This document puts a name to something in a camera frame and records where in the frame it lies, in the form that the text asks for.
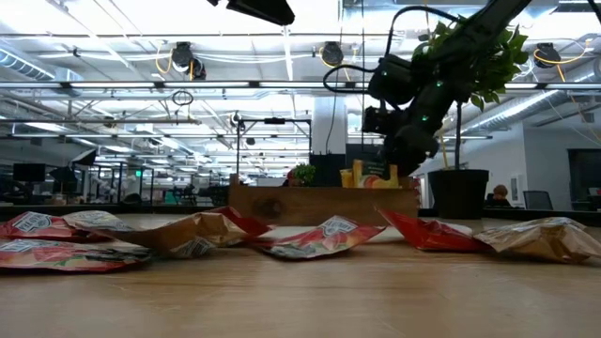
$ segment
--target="wooden table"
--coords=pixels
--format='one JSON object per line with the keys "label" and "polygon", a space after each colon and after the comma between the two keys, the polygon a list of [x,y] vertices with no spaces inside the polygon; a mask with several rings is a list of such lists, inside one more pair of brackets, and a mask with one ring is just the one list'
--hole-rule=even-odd
{"label": "wooden table", "polygon": [[[177,216],[125,215],[144,227]],[[476,228],[509,223],[463,223]],[[302,229],[279,229],[289,235]],[[107,275],[0,276],[3,338],[598,337],[601,265],[423,253],[389,228],[332,259],[248,249]]]}

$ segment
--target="plant pot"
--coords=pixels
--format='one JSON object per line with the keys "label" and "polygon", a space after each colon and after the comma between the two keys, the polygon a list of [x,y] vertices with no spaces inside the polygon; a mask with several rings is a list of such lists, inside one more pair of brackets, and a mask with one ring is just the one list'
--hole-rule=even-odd
{"label": "plant pot", "polygon": [[487,170],[440,170],[428,173],[435,209],[445,219],[482,218]]}

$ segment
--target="crumpled chip bag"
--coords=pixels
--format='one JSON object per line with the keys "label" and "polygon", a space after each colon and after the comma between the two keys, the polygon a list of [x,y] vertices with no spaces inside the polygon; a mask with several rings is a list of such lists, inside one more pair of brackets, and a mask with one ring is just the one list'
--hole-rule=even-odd
{"label": "crumpled chip bag", "polygon": [[39,239],[0,241],[2,269],[56,269],[106,272],[147,261],[146,248],[107,248]]}
{"label": "crumpled chip bag", "polygon": [[32,211],[0,225],[0,238],[63,240],[76,243],[109,240],[107,237],[70,226],[62,217]]}
{"label": "crumpled chip bag", "polygon": [[383,209],[378,212],[416,249],[471,253],[490,250],[488,245],[472,237],[472,230],[467,226],[423,221]]}
{"label": "crumpled chip bag", "polygon": [[320,226],[289,238],[262,238],[255,244],[267,254],[284,259],[309,259],[337,254],[384,231],[384,226],[361,225],[334,216]]}
{"label": "crumpled chip bag", "polygon": [[601,243],[584,232],[585,225],[565,217],[551,217],[497,227],[475,237],[498,253],[515,253],[561,263],[601,257]]}
{"label": "crumpled chip bag", "polygon": [[271,229],[255,220],[240,217],[230,207],[197,212],[151,230],[81,223],[72,217],[65,217],[65,220],[77,228],[141,245],[174,258],[199,257],[210,249],[231,246]]}

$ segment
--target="person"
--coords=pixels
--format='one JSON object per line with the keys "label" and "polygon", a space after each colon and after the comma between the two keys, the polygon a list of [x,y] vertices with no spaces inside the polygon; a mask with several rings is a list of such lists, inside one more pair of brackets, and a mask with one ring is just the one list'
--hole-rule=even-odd
{"label": "person", "polygon": [[511,207],[507,201],[507,187],[500,184],[492,191],[492,196],[488,196],[485,201],[485,207]]}

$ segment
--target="wooden crate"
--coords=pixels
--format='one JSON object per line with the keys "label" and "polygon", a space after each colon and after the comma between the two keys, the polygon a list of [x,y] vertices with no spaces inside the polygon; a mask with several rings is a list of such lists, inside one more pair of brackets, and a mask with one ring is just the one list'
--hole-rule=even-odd
{"label": "wooden crate", "polygon": [[244,217],[278,225],[319,225],[338,215],[370,224],[386,225],[375,210],[383,207],[417,217],[418,202],[410,179],[406,189],[346,189],[248,187],[230,177],[229,205]]}

